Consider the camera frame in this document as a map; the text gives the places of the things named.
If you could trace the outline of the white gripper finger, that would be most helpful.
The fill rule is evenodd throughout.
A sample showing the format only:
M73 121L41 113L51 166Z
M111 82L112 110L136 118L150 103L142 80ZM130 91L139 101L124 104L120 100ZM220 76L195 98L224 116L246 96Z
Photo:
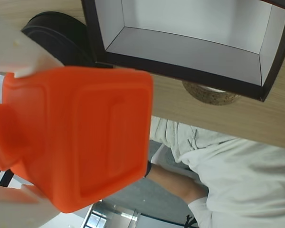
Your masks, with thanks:
M62 66L43 47L0 18L0 72L26 77Z
M59 213L34 185L0 186L0 228L39 228Z

